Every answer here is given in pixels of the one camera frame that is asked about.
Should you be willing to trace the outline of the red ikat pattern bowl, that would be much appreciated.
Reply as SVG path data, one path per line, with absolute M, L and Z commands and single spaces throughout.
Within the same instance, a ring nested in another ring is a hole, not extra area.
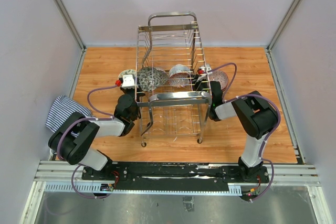
M 228 86 L 228 75 L 221 70 L 212 71 L 209 74 L 209 80 L 219 82 L 222 91 L 224 91 Z

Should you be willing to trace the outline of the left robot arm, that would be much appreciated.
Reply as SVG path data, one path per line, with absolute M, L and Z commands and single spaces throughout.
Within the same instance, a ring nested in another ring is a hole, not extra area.
M 134 127 L 135 120 L 141 117 L 133 88 L 123 89 L 117 100 L 114 113 L 106 113 L 97 118 L 91 111 L 61 95 L 55 99 L 49 110 L 46 127 L 52 131 L 48 147 L 59 160 L 70 165 L 83 165 L 95 179 L 125 178 L 120 168 L 103 152 L 91 145 L 97 137 L 125 136 Z

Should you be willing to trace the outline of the yellow rim leaf bowl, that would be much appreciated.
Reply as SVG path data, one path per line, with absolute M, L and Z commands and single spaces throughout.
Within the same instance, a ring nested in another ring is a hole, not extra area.
M 119 73 L 118 79 L 122 78 L 124 75 L 129 75 L 129 74 L 132 74 L 133 78 L 135 78 L 136 70 L 134 69 L 123 70 L 122 72 Z

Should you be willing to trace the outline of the red geometric pattern bowl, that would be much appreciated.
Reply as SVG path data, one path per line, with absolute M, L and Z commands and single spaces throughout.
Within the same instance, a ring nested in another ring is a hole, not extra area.
M 176 88 L 185 87 L 190 83 L 190 74 L 188 71 L 170 71 L 168 82 Z

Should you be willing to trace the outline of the black leaf coral bowl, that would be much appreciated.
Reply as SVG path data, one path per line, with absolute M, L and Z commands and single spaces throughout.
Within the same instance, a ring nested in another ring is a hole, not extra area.
M 143 67 L 137 72 L 137 82 L 142 91 L 153 91 L 161 85 L 161 72 L 153 67 Z

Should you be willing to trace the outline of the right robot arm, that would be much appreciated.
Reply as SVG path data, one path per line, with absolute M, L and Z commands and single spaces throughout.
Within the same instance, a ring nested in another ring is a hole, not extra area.
M 281 122 L 277 106 L 258 91 L 223 100 L 224 92 L 218 81 L 206 82 L 205 73 L 192 75 L 194 91 L 211 91 L 211 102 L 205 110 L 205 117 L 215 122 L 237 117 L 246 132 L 245 148 L 233 169 L 221 170 L 224 180 L 238 182 L 271 183 L 263 158 L 267 141 Z

